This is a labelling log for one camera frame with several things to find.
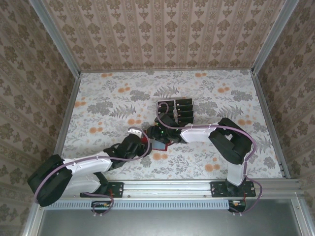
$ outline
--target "wall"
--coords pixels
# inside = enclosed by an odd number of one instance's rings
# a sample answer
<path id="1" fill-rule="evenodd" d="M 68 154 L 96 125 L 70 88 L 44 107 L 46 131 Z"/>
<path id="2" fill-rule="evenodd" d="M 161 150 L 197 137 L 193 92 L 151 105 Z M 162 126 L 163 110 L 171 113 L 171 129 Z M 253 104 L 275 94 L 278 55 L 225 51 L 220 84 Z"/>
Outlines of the wall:
<path id="1" fill-rule="evenodd" d="M 315 1 L 300 0 L 259 72 L 292 177 L 315 215 Z"/>
<path id="2" fill-rule="evenodd" d="M 29 2 L 0 1 L 0 235 L 23 229 L 27 179 L 55 148 L 73 82 Z"/>
<path id="3" fill-rule="evenodd" d="M 82 71 L 250 68 L 284 0 L 44 0 Z"/>

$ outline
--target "gray leaf pattern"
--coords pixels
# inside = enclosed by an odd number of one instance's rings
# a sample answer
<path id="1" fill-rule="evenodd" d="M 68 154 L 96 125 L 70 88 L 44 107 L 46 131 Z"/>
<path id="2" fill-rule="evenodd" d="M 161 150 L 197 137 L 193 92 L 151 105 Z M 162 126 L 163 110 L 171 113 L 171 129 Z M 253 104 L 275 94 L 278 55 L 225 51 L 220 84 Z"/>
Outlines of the gray leaf pattern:
<path id="1" fill-rule="evenodd" d="M 129 127 L 146 130 L 154 124 L 158 100 L 186 97 L 194 102 L 194 124 L 228 117 L 253 135 L 258 151 L 249 160 L 250 177 L 281 177 L 255 95 L 247 70 L 83 73 L 63 158 L 121 143 Z M 7 128 L 2 135 L 13 139 L 16 132 Z M 174 144 L 105 173 L 108 179 L 211 179 L 226 174 L 227 162 L 211 143 Z"/>

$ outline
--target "purple cable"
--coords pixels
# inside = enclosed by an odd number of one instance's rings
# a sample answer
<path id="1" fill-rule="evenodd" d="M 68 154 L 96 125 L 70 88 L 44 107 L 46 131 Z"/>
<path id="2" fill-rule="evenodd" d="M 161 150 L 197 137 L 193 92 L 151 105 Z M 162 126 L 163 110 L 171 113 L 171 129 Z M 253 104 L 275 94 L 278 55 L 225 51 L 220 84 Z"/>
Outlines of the purple cable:
<path id="1" fill-rule="evenodd" d="M 111 204 L 110 204 L 109 208 L 108 208 L 104 213 L 102 213 L 102 215 L 107 214 L 107 213 L 110 211 L 110 209 L 113 207 L 113 205 L 114 205 L 114 198 L 111 197 L 111 196 L 104 195 L 104 194 L 87 193 L 87 192 L 85 192 L 84 194 L 86 194 L 86 195 L 88 195 L 88 196 L 91 196 L 91 197 L 105 197 L 105 198 L 110 198 Z M 97 205 L 100 205 L 100 204 L 102 204 L 102 203 L 95 203 L 95 204 L 93 205 L 92 212 L 93 212 L 94 214 L 96 214 L 96 215 L 101 215 L 101 214 L 95 212 L 95 207 L 96 207 Z"/>
<path id="2" fill-rule="evenodd" d="M 130 127 L 128 130 L 130 129 L 137 129 L 139 131 L 141 131 L 141 133 L 144 135 L 144 137 L 146 137 L 147 141 L 148 141 L 148 147 L 146 149 L 146 151 L 144 152 L 144 154 L 142 156 L 139 156 L 137 158 L 134 158 L 134 159 L 123 159 L 123 158 L 118 158 L 118 157 L 110 157 L 110 156 L 92 156 L 92 157 L 87 157 L 87 158 L 84 158 L 84 159 L 80 159 L 80 160 L 77 160 L 77 161 L 71 161 L 71 162 L 68 162 L 66 164 L 62 164 L 61 166 L 58 166 L 57 168 L 55 168 L 51 173 L 49 173 L 46 178 L 40 183 L 40 185 L 38 186 L 38 188 L 36 189 L 35 193 L 34 193 L 34 198 L 35 198 L 35 203 L 38 203 L 37 201 L 37 196 L 38 196 L 38 193 L 40 192 L 41 188 L 44 186 L 44 184 L 47 182 L 47 180 L 53 175 L 55 174 L 56 172 L 58 172 L 60 169 L 62 169 L 63 167 L 66 167 L 66 166 L 69 166 L 69 165 L 72 165 L 72 164 L 77 164 L 77 163 L 80 163 L 80 162 L 83 162 L 83 161 L 89 161 L 89 160 L 95 160 L 95 159 L 110 159 L 110 160 L 118 160 L 118 161 L 136 161 L 136 160 L 139 160 L 141 159 L 142 157 L 146 156 L 147 153 L 149 152 L 150 150 L 150 142 L 149 142 L 149 138 L 147 136 L 147 134 L 145 132 L 143 132 L 142 129 L 140 128 L 137 128 L 137 127 Z"/>
<path id="3" fill-rule="evenodd" d="M 168 109 L 169 109 L 169 106 L 166 102 L 161 102 L 159 103 L 159 105 L 162 105 L 162 104 L 165 104 L 166 105 L 166 112 L 168 112 Z M 229 127 L 229 126 L 224 126 L 224 125 L 216 125 L 216 124 L 213 124 L 213 125 L 191 125 L 190 127 L 189 126 L 185 126 L 185 127 L 172 127 L 172 126 L 169 126 L 167 124 L 164 124 L 163 121 L 159 118 L 158 116 L 158 108 L 157 108 L 157 119 L 158 121 L 163 125 L 165 126 L 166 128 L 169 128 L 169 129 L 194 129 L 194 128 L 222 128 L 222 129 L 229 129 L 229 130 L 233 130 L 233 131 L 236 131 L 238 133 L 241 133 L 241 134 L 244 134 L 246 137 L 249 138 L 249 140 L 252 142 L 252 145 L 253 145 L 253 149 L 251 151 L 251 153 L 245 158 L 245 163 L 244 163 L 244 171 L 243 171 L 243 174 L 244 176 L 249 180 L 249 181 L 252 181 L 256 184 L 259 185 L 259 188 L 260 188 L 260 191 L 259 191 L 259 195 L 255 201 L 255 203 L 246 211 L 242 212 L 242 214 L 246 213 L 246 212 L 249 212 L 251 209 L 253 209 L 253 207 L 259 202 L 259 199 L 262 195 L 262 186 L 260 183 L 258 183 L 256 180 L 253 180 L 251 178 L 248 178 L 247 175 L 246 175 L 246 170 L 247 170 L 247 162 L 248 160 L 251 158 L 251 156 L 256 152 L 256 149 L 257 149 L 257 145 L 256 145 L 256 142 L 255 140 L 252 138 L 251 135 L 249 135 L 247 132 L 241 130 L 241 129 L 237 129 L 237 128 L 234 128 L 234 127 Z"/>

